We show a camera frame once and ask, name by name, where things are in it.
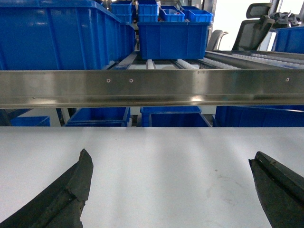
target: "window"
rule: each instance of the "window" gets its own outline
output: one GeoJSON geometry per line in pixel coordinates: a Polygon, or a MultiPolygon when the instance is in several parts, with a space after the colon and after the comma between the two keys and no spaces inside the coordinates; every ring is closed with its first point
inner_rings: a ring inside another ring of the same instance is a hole
{"type": "Polygon", "coordinates": [[[299,14],[300,13],[300,10],[301,10],[302,5],[303,5],[302,0],[281,0],[281,1],[282,1],[282,6],[278,10],[279,12],[281,12],[281,13],[291,12],[293,14],[299,14]]]}

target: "roller conveyor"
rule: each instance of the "roller conveyor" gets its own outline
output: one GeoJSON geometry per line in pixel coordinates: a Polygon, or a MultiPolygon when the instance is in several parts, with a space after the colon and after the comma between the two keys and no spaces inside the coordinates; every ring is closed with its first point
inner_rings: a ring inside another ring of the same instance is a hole
{"type": "Polygon", "coordinates": [[[207,51],[149,64],[133,52],[105,70],[1,71],[0,108],[303,104],[303,66],[304,55],[279,52],[207,51]]]}

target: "metal frame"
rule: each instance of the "metal frame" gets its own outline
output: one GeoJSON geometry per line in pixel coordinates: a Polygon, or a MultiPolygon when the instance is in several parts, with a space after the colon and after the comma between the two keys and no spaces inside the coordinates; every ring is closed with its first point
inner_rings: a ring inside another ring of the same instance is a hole
{"type": "Polygon", "coordinates": [[[210,69],[212,65],[192,60],[201,69],[114,70],[145,63],[134,52],[110,70],[0,71],[0,108],[304,104],[304,69],[233,53],[304,60],[304,55],[290,53],[216,51],[206,57],[240,69],[210,69]]]}

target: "chair headrest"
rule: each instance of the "chair headrest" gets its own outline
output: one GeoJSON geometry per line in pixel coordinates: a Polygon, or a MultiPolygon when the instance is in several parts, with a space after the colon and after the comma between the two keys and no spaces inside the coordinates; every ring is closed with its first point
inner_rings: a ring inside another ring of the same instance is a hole
{"type": "Polygon", "coordinates": [[[268,16],[271,6],[272,3],[253,3],[248,7],[246,17],[250,19],[268,16]]]}

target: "small blue bin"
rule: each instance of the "small blue bin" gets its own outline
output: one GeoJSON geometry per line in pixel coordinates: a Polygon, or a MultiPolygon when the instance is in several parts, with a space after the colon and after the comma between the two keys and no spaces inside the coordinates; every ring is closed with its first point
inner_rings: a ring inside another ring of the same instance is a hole
{"type": "Polygon", "coordinates": [[[189,10],[189,20],[193,22],[208,22],[212,21],[212,13],[205,10],[189,10]]]}
{"type": "Polygon", "coordinates": [[[201,113],[201,109],[197,106],[170,106],[170,107],[141,107],[142,127],[149,126],[151,114],[187,114],[201,113]]]}
{"type": "Polygon", "coordinates": [[[101,125],[101,124],[114,124],[118,123],[126,127],[130,120],[130,108],[81,108],[79,109],[67,122],[67,125],[83,126],[84,124],[101,125]]]}
{"type": "Polygon", "coordinates": [[[189,10],[199,10],[195,6],[181,6],[180,10],[185,14],[185,19],[189,19],[189,10]]]}
{"type": "Polygon", "coordinates": [[[102,69],[123,59],[120,26],[91,0],[0,0],[0,70],[102,69]]]}
{"type": "Polygon", "coordinates": [[[112,13],[115,15],[129,15],[132,13],[131,0],[118,0],[111,3],[112,13]]]}
{"type": "Polygon", "coordinates": [[[50,127],[49,116],[16,117],[10,120],[14,127],[50,127]]]}
{"type": "Polygon", "coordinates": [[[304,54],[304,27],[276,29],[273,51],[304,54]]]}
{"type": "Polygon", "coordinates": [[[119,20],[126,22],[126,23],[133,23],[132,14],[129,15],[116,15],[116,17],[119,18],[119,20]]]}
{"type": "Polygon", "coordinates": [[[163,10],[178,10],[175,6],[161,6],[163,10]]]}
{"type": "Polygon", "coordinates": [[[209,127],[200,113],[151,114],[149,127],[209,127]]]}
{"type": "Polygon", "coordinates": [[[138,21],[140,22],[156,22],[157,20],[157,15],[138,15],[138,21]]]}
{"type": "Polygon", "coordinates": [[[143,59],[199,59],[205,56],[208,22],[137,24],[143,59]]]}
{"type": "Polygon", "coordinates": [[[157,15],[157,8],[155,0],[138,0],[139,15],[157,15]]]}
{"type": "Polygon", "coordinates": [[[304,127],[302,105],[218,106],[213,126],[304,127]]]}
{"type": "Polygon", "coordinates": [[[160,17],[164,21],[171,21],[171,22],[183,22],[185,20],[185,14],[180,10],[175,10],[179,14],[170,14],[170,9],[163,9],[160,10],[160,17]]]}

